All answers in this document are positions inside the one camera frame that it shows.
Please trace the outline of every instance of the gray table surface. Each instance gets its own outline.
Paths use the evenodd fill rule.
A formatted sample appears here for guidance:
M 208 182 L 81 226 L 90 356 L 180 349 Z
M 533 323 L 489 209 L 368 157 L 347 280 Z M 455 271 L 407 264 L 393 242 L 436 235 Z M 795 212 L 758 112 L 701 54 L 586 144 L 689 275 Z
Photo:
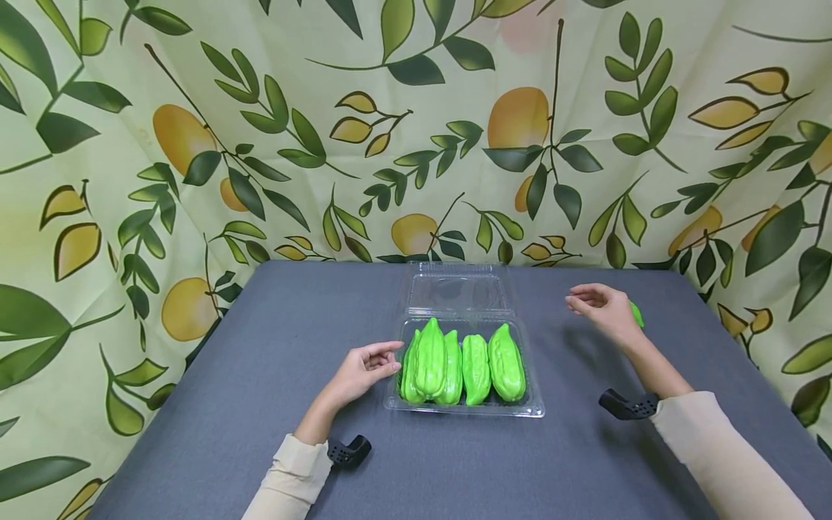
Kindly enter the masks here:
M 390 411 L 382 384 L 333 435 L 373 444 L 329 477 L 309 518 L 714 518 L 647 421 L 596 401 L 641 392 L 624 359 L 564 307 L 578 283 L 625 290 L 646 333 L 817 518 L 832 514 L 832 464 L 678 274 L 510 269 L 546 404 L 544 418 Z M 268 262 L 186 372 L 92 509 L 91 520 L 239 518 L 287 432 L 353 346 L 399 330 L 403 265 Z

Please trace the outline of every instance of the green object in hand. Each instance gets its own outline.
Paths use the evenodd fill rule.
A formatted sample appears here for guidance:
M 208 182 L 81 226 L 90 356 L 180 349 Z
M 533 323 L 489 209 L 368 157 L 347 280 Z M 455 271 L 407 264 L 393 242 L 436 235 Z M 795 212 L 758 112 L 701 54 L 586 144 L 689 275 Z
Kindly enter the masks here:
M 418 344 L 419 331 L 414 333 L 413 339 L 410 340 L 410 346 L 407 352 L 404 353 L 404 361 L 402 362 L 401 379 L 399 381 L 399 394 L 402 399 L 408 403 L 419 404 L 424 403 L 424 394 L 416 389 L 414 384 L 414 371 L 416 345 Z
M 445 335 L 445 350 L 448 354 L 445 387 L 433 400 L 437 404 L 457 404 L 463 395 L 463 353 L 459 350 L 456 330 Z
M 644 329 L 644 319 L 641 317 L 641 311 L 636 304 L 632 303 L 632 300 L 630 300 L 630 307 L 632 308 L 632 317 L 636 319 L 638 326 Z
M 499 396 L 509 403 L 519 401 L 526 394 L 526 374 L 508 324 L 500 325 L 488 341 L 488 361 L 491 380 Z
M 445 374 L 448 372 L 445 336 L 436 318 L 431 318 L 422 329 L 422 334 L 416 344 L 415 361 L 416 389 L 428 399 L 435 398 L 442 393 L 445 387 Z
M 479 334 L 465 336 L 463 340 L 463 382 L 465 404 L 468 406 L 482 403 L 491 392 L 488 345 Z

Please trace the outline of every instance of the left hand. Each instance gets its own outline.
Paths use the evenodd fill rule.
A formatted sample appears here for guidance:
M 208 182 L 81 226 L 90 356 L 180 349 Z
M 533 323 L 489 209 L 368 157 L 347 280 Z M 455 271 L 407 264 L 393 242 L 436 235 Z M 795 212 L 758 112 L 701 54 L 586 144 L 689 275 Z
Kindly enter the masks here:
M 401 347 L 401 341 L 386 341 L 350 350 L 321 397 L 325 396 L 337 409 L 355 401 L 375 383 L 402 368 L 395 356 L 396 349 Z

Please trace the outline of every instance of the right hand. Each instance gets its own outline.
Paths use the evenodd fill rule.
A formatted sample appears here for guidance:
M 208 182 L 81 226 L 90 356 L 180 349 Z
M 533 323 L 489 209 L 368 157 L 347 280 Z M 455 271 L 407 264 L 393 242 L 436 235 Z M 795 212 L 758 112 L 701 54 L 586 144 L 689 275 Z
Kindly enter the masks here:
M 576 285 L 569 293 L 567 307 L 573 313 L 589 318 L 620 348 L 627 347 L 644 335 L 633 318 L 626 293 L 604 284 Z

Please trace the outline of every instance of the hand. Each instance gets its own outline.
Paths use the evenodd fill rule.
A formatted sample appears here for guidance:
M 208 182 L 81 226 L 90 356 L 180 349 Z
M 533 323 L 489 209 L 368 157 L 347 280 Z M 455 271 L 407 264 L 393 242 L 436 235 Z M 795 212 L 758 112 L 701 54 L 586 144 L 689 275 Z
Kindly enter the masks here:
M 375 383 L 402 368 L 395 356 L 395 350 L 401 346 L 401 341 L 387 341 L 350 350 L 338 372 L 321 392 L 322 396 L 336 409 L 355 401 Z
M 604 284 L 576 285 L 569 292 L 567 307 L 589 318 L 619 348 L 633 345 L 643 337 L 625 293 Z

